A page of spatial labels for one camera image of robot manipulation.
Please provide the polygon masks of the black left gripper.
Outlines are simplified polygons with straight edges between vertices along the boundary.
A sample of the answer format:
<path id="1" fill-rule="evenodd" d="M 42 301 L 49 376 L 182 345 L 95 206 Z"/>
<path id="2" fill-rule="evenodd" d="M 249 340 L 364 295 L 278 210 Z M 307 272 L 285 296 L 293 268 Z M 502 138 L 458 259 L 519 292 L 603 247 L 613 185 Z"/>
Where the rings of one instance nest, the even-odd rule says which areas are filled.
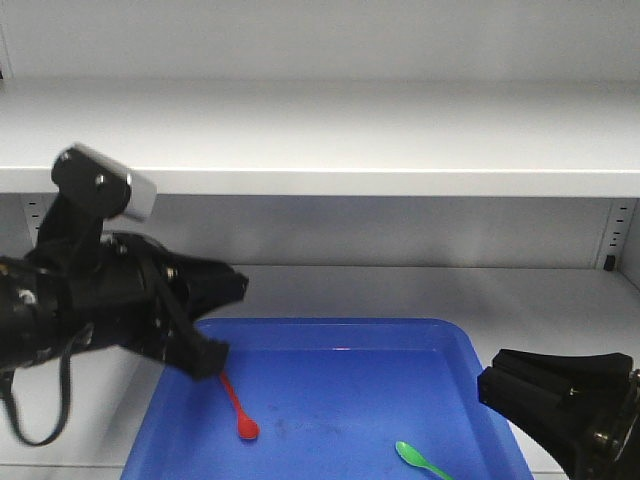
<path id="1" fill-rule="evenodd" d="M 217 377 L 229 345 L 194 322 L 242 301 L 249 279 L 142 235 L 103 239 L 103 220 L 57 195 L 35 248 L 1 259 L 2 369 L 118 345 L 194 380 Z"/>

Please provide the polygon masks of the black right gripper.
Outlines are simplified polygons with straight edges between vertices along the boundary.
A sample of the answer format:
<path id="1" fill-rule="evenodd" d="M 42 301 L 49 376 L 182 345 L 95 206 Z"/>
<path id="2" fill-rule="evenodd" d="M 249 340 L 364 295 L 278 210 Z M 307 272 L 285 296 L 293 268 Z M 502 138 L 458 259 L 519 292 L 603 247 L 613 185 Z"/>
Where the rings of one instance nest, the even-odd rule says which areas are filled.
<path id="1" fill-rule="evenodd" d="M 570 479 L 639 477 L 639 371 L 622 353 L 559 356 L 502 349 L 479 401 L 523 430 Z"/>

